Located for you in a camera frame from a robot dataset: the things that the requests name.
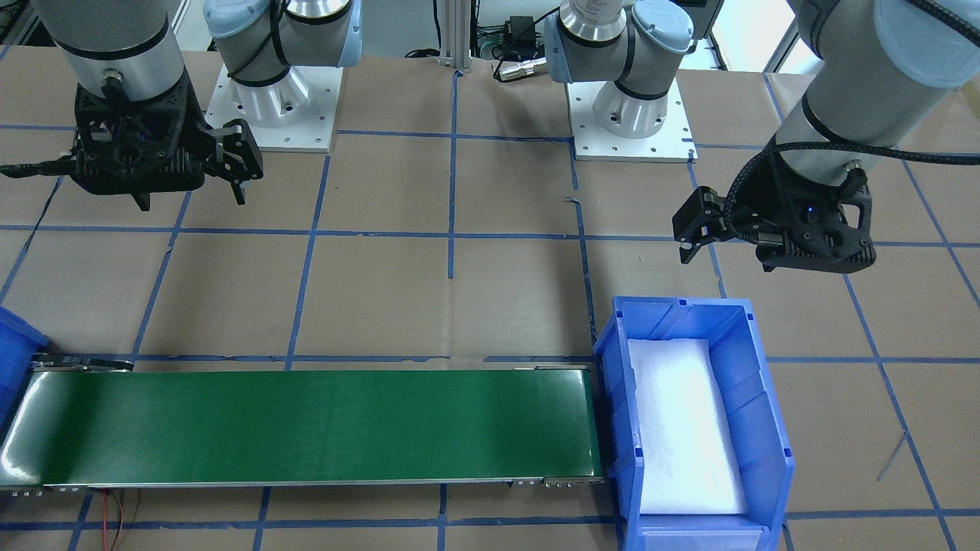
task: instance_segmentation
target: conveyor belt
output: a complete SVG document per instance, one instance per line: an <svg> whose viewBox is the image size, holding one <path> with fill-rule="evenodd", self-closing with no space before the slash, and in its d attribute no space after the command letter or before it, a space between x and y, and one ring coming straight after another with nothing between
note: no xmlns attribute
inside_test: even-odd
<svg viewBox="0 0 980 551"><path fill-rule="evenodd" d="M602 476L578 369L37 373L0 464L6 487Z"/></svg>

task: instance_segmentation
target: metal connector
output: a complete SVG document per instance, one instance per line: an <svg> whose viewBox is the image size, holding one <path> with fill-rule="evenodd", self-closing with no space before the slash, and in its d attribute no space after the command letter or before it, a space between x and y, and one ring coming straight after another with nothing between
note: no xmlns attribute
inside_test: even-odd
<svg viewBox="0 0 980 551"><path fill-rule="evenodd" d="M500 82L510 82L512 80L528 78L529 76L544 75L547 72L548 60L546 58L528 60L507 67L506 69L501 69Z"/></svg>

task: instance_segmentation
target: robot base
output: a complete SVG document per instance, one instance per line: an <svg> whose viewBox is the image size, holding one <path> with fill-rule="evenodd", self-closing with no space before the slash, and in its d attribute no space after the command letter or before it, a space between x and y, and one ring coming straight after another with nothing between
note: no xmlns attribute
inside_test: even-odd
<svg viewBox="0 0 980 551"><path fill-rule="evenodd" d="M285 151L293 153L329 153L333 137L334 121L337 115L337 100L340 96L340 83L344 70L335 67L295 67L310 87L311 104L290 115L295 121L281 126L259 126L251 124L259 149L262 151ZM234 92L230 86L227 68L221 67L215 92L208 105L207 121L214 127L221 127L233 119L244 118L237 109Z"/></svg>
<svg viewBox="0 0 980 551"><path fill-rule="evenodd" d="M583 161L641 161L686 163L698 158L691 126L675 81L667 92L667 116L661 130L648 138L617 136L596 121L592 104L604 82L573 82L566 85L575 158Z"/></svg>

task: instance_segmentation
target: table surface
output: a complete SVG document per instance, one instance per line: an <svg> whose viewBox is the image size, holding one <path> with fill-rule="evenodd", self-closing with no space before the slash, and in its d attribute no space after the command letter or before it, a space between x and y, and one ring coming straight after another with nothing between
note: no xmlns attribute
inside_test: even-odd
<svg viewBox="0 0 980 551"><path fill-rule="evenodd" d="M67 63L0 55L0 162L56 157ZM221 60L185 58L206 105ZM562 87L490 71L365 58L332 154L266 155L244 207L221 181L140 213L70 180L0 179L0 301L62 350L184 372L594 369L615 295L746 297L798 461L784 547L980 548L980 169L870 171L879 258L858 274L766 275L742 243L681 266L673 212L693 185L727 190L809 78L681 72L699 159L649 165L575 160ZM901 145L976 152L977 113L974 80ZM615 549L611 491L128 490L121 549ZM4 549L101 548L99 495L0 510Z"/></svg>

